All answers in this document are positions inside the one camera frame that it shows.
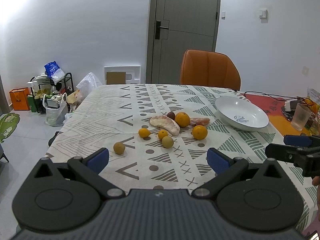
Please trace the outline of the person's right hand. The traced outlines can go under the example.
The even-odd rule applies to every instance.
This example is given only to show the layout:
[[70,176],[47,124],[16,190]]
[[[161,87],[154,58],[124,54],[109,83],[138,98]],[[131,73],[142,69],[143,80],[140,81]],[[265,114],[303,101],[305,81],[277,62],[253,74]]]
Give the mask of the person's right hand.
[[318,186],[320,184],[320,176],[315,176],[313,179],[312,179],[312,185],[313,186]]

